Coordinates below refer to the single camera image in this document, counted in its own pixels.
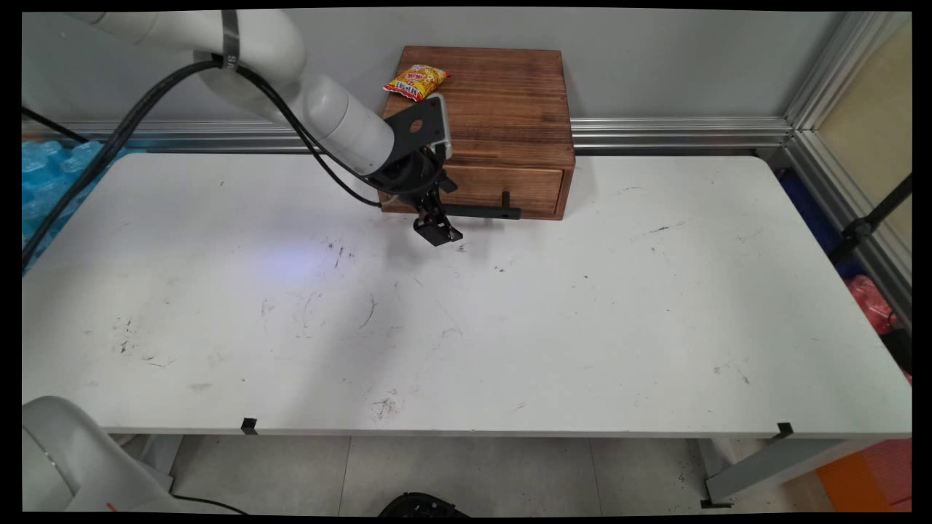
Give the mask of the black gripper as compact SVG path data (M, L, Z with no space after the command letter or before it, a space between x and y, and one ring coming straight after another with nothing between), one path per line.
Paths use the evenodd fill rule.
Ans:
M385 208L397 200L420 200L415 205L417 217L413 230L438 247L462 241L463 234L447 218L438 193L451 194L459 186L445 170L446 146L423 146L396 162L377 170L379 206Z

